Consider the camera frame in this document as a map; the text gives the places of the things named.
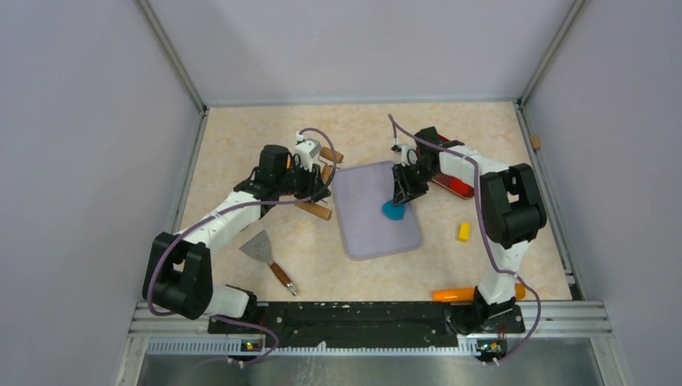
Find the blue dough piece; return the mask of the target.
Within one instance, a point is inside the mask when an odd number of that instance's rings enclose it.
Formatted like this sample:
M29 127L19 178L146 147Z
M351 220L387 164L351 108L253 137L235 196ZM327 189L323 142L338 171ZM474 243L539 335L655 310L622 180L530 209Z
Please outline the blue dough piece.
M389 220L399 221L404 219L406 209L404 204L395 204L389 200L382 205L381 211Z

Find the wooden rolling pin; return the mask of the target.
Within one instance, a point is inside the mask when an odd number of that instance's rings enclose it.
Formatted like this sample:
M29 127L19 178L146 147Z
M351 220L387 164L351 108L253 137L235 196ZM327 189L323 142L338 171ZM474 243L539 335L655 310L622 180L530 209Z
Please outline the wooden rolling pin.
M294 205L322 220L331 219L332 210L318 204L331 195L330 185L338 169L338 165L344 160L344 155L329 146L323 146L318 157L315 158L315 165L312 172L303 170L294 164L299 181L304 183L304 188L300 193L296 193L297 202Z

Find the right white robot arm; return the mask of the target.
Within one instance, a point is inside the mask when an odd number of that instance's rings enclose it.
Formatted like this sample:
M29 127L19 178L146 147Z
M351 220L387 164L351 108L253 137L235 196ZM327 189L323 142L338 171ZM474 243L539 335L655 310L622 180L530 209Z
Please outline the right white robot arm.
M394 207L429 190L436 175L447 175L471 187L490 267L475 288L471 319L481 331L493 331L504 320L503 310L516 298L518 270L547 214L536 176L526 163L508 165L468 148L444 141L434 127L412 136L414 143L394 142L401 160L392 167Z

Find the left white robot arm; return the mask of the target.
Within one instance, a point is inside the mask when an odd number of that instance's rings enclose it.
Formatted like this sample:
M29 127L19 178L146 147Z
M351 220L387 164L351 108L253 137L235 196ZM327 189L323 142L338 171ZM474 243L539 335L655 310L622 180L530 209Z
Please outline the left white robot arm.
M223 315L239 332L252 330L258 312L250 306L253 294L245 289L216 286L212 256L239 232L262 219L286 196L294 203L316 203L330 196L325 171L318 158L337 162L342 155L313 139L298 141L289 150L267 145L247 179L196 224L180 232L161 232L153 240L142 287L150 311L159 316L179 314L194 320L202 315Z

